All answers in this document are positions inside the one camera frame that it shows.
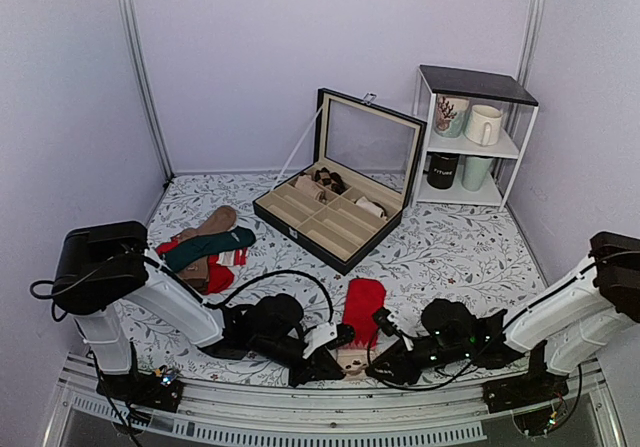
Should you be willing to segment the red and beige sock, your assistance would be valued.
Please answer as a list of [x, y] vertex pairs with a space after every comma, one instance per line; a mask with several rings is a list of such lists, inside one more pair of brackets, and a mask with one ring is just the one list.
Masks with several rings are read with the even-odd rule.
[[342, 322], [355, 332], [354, 339], [337, 350], [336, 360], [346, 381], [363, 379], [368, 366], [367, 345], [377, 343], [377, 324], [373, 315], [384, 306], [386, 290], [378, 280], [355, 278], [348, 284]]

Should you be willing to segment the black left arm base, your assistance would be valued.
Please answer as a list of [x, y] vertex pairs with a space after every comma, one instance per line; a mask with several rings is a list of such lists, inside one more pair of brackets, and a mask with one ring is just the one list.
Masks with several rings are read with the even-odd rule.
[[138, 368], [137, 352], [129, 343], [130, 367], [124, 374], [107, 374], [94, 356], [97, 368], [96, 391], [104, 397], [123, 401], [127, 406], [147, 407], [176, 413], [182, 398], [184, 384], [178, 379], [179, 371], [161, 365], [152, 372], [141, 372]]

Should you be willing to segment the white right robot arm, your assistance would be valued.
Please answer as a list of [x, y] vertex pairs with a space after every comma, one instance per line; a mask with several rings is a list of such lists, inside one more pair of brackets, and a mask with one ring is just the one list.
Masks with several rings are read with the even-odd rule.
[[542, 364], [523, 374], [517, 394], [537, 403], [552, 391], [556, 376], [606, 345], [618, 331], [639, 321], [639, 241], [602, 231], [589, 253], [563, 278], [528, 304], [477, 317], [462, 302], [432, 300], [421, 312], [426, 333], [411, 334], [386, 308], [373, 319], [397, 341], [367, 361], [367, 376], [398, 389], [411, 389], [422, 372], [463, 361], [468, 367], [502, 369], [550, 347]]

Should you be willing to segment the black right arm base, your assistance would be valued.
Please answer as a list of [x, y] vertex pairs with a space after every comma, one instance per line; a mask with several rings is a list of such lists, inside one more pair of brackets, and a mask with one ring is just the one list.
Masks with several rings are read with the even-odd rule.
[[569, 408], [565, 398], [569, 394], [568, 376], [546, 370], [546, 345], [547, 341], [541, 341], [531, 351], [525, 374], [482, 385], [483, 401], [490, 413], [524, 408], [543, 401], [559, 401], [557, 406], [548, 407], [546, 418], [540, 411], [517, 414], [513, 418], [517, 430], [528, 438], [546, 437], [560, 430], [577, 410], [584, 385], [583, 370], [578, 366], [578, 390], [574, 404]]

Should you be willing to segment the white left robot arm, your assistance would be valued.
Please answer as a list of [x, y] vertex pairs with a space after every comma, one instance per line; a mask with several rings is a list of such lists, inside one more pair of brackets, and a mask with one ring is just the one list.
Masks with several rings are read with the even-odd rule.
[[151, 312], [207, 356], [241, 360], [255, 352], [286, 367], [291, 387], [344, 378], [332, 353], [335, 323], [303, 329], [304, 310], [286, 293], [254, 304], [211, 303], [177, 276], [176, 265], [148, 247], [137, 221], [77, 228], [64, 238], [52, 302], [74, 318], [99, 371], [126, 400], [141, 400], [149, 382], [115, 310], [121, 300]]

